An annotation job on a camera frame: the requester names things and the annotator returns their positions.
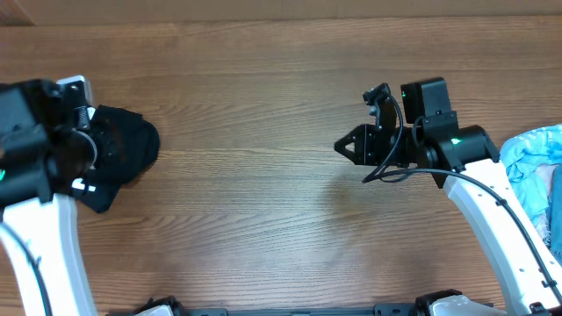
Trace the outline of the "plain black t-shirt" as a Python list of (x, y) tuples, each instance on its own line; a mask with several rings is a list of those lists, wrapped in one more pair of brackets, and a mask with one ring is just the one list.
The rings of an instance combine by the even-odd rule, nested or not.
[(157, 159), (160, 136), (156, 128), (139, 113), (99, 105), (92, 119), (109, 119), (118, 129), (120, 160), (117, 165), (87, 173), (92, 183), (121, 185), (132, 182)]

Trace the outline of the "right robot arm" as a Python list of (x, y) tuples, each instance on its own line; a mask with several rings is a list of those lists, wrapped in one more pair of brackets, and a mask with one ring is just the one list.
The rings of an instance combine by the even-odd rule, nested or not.
[(334, 144), (364, 178), (399, 182), (430, 174), (462, 212), (500, 284), (505, 308), (444, 290), (415, 300), (413, 315), (559, 315), (561, 267), (517, 201), (500, 151), (481, 126), (460, 127), (442, 77), (401, 85), (396, 101), (387, 83), (367, 90), (374, 118)]

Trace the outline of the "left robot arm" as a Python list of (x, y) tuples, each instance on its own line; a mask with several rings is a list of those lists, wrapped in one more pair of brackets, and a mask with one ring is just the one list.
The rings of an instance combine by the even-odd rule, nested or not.
[(28, 315), (95, 315), (76, 198), (99, 150), (89, 81), (75, 75), (1, 87), (1, 242)]

